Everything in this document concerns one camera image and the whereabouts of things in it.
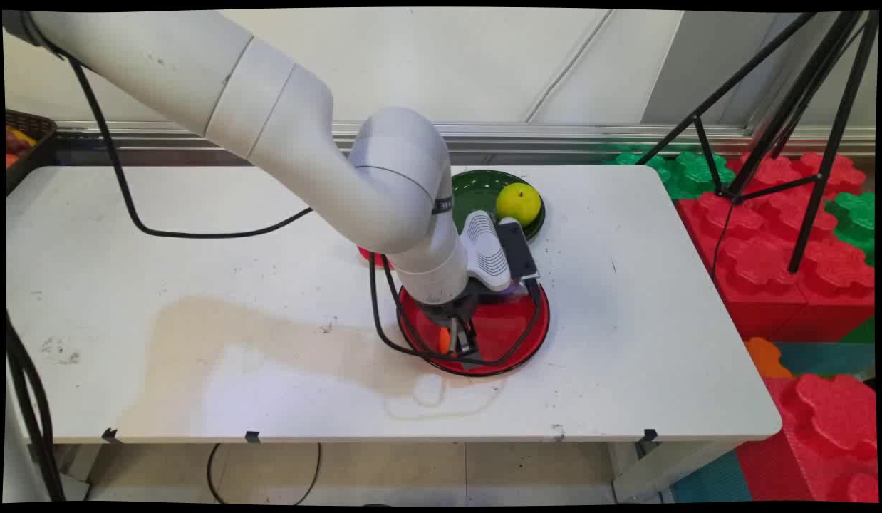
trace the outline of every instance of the green plate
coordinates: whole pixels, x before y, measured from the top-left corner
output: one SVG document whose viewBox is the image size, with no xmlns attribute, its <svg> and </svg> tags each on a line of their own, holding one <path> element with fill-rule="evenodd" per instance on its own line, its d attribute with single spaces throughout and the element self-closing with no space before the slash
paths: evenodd
<svg viewBox="0 0 882 513">
<path fill-rule="evenodd" d="M 510 175 L 509 172 L 491 169 L 473 169 L 461 172 L 459 175 L 454 175 L 453 182 L 454 224 L 457 225 L 457 233 L 463 232 L 463 224 L 467 221 L 467 215 L 477 210 L 486 211 L 492 221 L 497 224 L 499 218 L 495 214 L 495 202 L 501 189 L 511 184 L 530 185 L 525 180 Z M 539 195 L 539 202 L 541 203 L 539 215 L 532 223 L 523 228 L 523 235 L 528 241 L 539 233 L 542 223 L 546 220 L 546 202 L 542 201 L 542 194 Z"/>
</svg>

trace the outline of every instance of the floor tile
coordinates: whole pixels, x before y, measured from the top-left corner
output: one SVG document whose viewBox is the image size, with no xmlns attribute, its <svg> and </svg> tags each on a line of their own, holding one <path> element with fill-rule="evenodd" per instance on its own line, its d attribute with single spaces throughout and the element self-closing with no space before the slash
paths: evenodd
<svg viewBox="0 0 882 513">
<path fill-rule="evenodd" d="M 214 502 L 207 489 L 211 444 L 105 445 L 93 464 L 90 500 Z M 214 482 L 223 471 L 214 458 Z"/>
<path fill-rule="evenodd" d="M 293 504 L 311 483 L 314 444 L 224 446 L 219 493 L 227 502 Z M 323 444 L 321 470 L 302 504 L 463 506 L 464 449 L 457 444 Z"/>
<path fill-rule="evenodd" d="M 605 444 L 467 444 L 470 506 L 614 504 Z"/>
</svg>

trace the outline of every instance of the red plate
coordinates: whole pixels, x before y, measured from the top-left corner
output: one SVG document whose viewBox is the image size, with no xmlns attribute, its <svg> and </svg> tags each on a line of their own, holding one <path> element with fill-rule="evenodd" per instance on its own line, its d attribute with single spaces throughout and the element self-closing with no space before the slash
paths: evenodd
<svg viewBox="0 0 882 513">
<path fill-rule="evenodd" d="M 424 360 L 442 371 L 461 376 L 493 376 L 516 369 L 536 354 L 549 332 L 549 298 L 542 285 L 539 285 L 539 292 L 541 292 L 542 304 L 539 305 L 539 317 L 536 319 L 536 324 L 530 329 L 529 334 L 526 335 L 514 354 L 500 365 L 481 366 L 466 370 L 457 361 L 433 360 L 432 358 L 424 358 Z M 419 332 L 425 345 L 429 348 L 437 348 L 441 328 L 425 317 L 412 296 L 403 288 L 400 289 L 400 304 L 403 305 L 406 317 Z M 476 326 L 476 338 L 482 351 L 482 360 L 497 360 L 507 353 L 523 330 L 526 329 L 530 319 L 533 318 L 535 308 L 533 299 L 529 295 L 514 296 L 512 299 L 500 303 L 479 305 L 473 315 L 473 325 Z M 404 332 L 409 347 L 418 351 L 413 346 L 412 334 L 404 328 L 404 322 L 399 313 L 396 316 L 396 321 L 400 325 L 400 331 Z M 473 354 L 471 357 L 479 358 L 477 354 Z"/>
<path fill-rule="evenodd" d="M 365 249 L 364 247 L 361 247 L 361 246 L 356 246 L 356 247 L 359 248 L 359 254 L 362 254 L 362 258 L 365 259 L 367 262 L 370 257 L 370 252 L 367 249 Z M 387 262 L 387 263 L 390 264 L 390 269 L 393 269 L 393 264 L 391 264 L 390 262 Z M 377 253 L 375 253 L 375 267 L 380 267 L 380 269 L 383 269 L 383 260 L 381 259 L 381 256 Z"/>
</svg>

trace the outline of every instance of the tripod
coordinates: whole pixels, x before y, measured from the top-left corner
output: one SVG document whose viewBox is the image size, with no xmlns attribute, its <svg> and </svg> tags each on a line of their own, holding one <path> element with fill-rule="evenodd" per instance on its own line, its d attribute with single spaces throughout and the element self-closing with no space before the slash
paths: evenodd
<svg viewBox="0 0 882 513">
<path fill-rule="evenodd" d="M 839 148 L 839 143 L 841 143 L 843 137 L 843 130 L 849 119 L 849 113 L 852 110 L 852 104 L 854 104 L 856 93 L 858 92 L 858 85 L 861 83 L 862 73 L 865 71 L 866 64 L 868 63 L 868 56 L 871 55 L 871 46 L 878 31 L 878 11 L 868 11 L 868 16 L 866 17 L 865 22 L 852 36 L 850 36 L 852 31 L 854 31 L 854 27 L 858 23 L 858 20 L 862 16 L 862 12 L 863 11 L 843 11 L 837 16 L 837 19 L 828 30 L 828 33 L 826 33 L 825 37 L 819 43 L 818 48 L 816 48 L 815 52 L 811 55 L 809 62 L 806 62 L 805 67 L 799 72 L 795 82 L 789 89 L 789 92 L 787 92 L 786 97 L 783 98 L 779 108 L 777 108 L 774 117 L 769 123 L 767 123 L 767 129 L 761 135 L 757 143 L 754 144 L 754 149 L 751 151 L 750 155 L 748 155 L 742 169 L 738 172 L 738 175 L 735 176 L 735 179 L 728 187 L 725 187 L 720 182 L 717 165 L 714 163 L 710 144 L 707 141 L 707 136 L 704 131 L 704 124 L 702 124 L 701 121 L 702 114 L 704 114 L 712 104 L 717 102 L 719 98 L 729 92 L 735 84 L 738 84 L 742 78 L 746 77 L 748 73 L 753 71 L 753 69 L 763 62 L 767 56 L 786 42 L 793 33 L 796 33 L 797 30 L 805 25 L 805 23 L 808 23 L 816 13 L 805 13 L 797 17 L 797 19 L 787 26 L 783 32 L 776 36 L 776 38 L 773 38 L 773 40 L 771 40 L 764 48 L 761 48 L 760 52 L 757 52 L 757 55 L 754 56 L 754 58 L 751 58 L 751 61 L 748 61 L 744 67 L 735 72 L 735 74 L 728 78 L 717 91 L 707 97 L 706 100 L 695 108 L 691 114 L 686 116 L 681 123 L 670 130 L 670 132 L 666 134 L 666 136 L 660 140 L 650 152 L 647 152 L 646 155 L 640 157 L 637 161 L 638 165 L 645 165 L 649 159 L 652 159 L 653 156 L 656 155 L 656 153 L 659 153 L 667 144 L 671 143 L 682 130 L 688 128 L 694 123 L 698 139 L 701 142 L 701 147 L 704 149 L 707 166 L 710 168 L 712 181 L 714 182 L 714 194 L 730 198 L 730 214 L 732 214 L 732 208 L 735 205 L 742 204 L 742 202 L 749 199 L 763 195 L 770 195 L 773 194 L 773 192 L 785 191 L 786 189 L 800 185 L 814 184 L 809 198 L 808 207 L 806 207 L 805 217 L 802 220 L 802 226 L 799 230 L 799 238 L 796 240 L 796 246 L 793 248 L 792 257 L 790 257 L 789 260 L 789 272 L 799 272 L 799 264 L 802 261 L 803 253 L 805 253 L 805 246 L 809 243 L 811 227 L 815 223 L 815 216 L 818 214 L 818 208 L 820 208 L 824 188 L 826 184 L 828 184 L 829 176 L 831 176 L 831 167 L 833 166 L 834 157 L 837 155 L 837 149 Z M 763 161 L 764 156 L 767 155 L 768 152 L 771 152 L 771 158 L 776 159 L 777 156 L 779 156 L 781 150 L 783 150 L 783 147 L 789 140 L 789 137 L 792 136 L 793 130 L 795 130 L 797 124 L 799 124 L 802 114 L 805 113 L 806 108 L 808 108 L 812 97 L 818 91 L 821 84 L 824 82 L 824 79 L 828 77 L 831 69 L 837 64 L 837 61 L 839 61 L 839 58 L 846 51 L 846 48 L 851 45 L 852 41 L 854 41 L 859 33 L 861 33 L 862 39 L 858 44 L 858 50 L 854 62 L 852 63 L 852 69 L 849 71 L 849 78 L 847 78 L 846 87 L 843 90 L 841 103 L 839 103 L 837 115 L 834 118 L 833 127 L 831 128 L 831 137 L 828 139 L 828 145 L 824 151 L 824 157 L 821 159 L 818 174 L 800 178 L 792 182 L 786 182 L 786 184 L 774 185 L 744 195 L 744 189 L 750 184 L 751 179 L 754 177 L 754 173 Z"/>
</svg>

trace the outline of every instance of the brown basket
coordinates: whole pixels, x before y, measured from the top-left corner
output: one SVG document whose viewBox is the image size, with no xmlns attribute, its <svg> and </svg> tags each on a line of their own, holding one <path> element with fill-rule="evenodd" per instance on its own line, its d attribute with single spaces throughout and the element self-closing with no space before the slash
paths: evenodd
<svg viewBox="0 0 882 513">
<path fill-rule="evenodd" d="M 36 145 L 24 152 L 20 160 L 7 169 L 7 195 L 10 195 L 33 169 L 54 164 L 54 149 L 56 149 L 54 133 L 58 126 L 48 118 L 18 113 L 10 108 L 4 110 L 4 124 L 36 140 Z"/>
</svg>

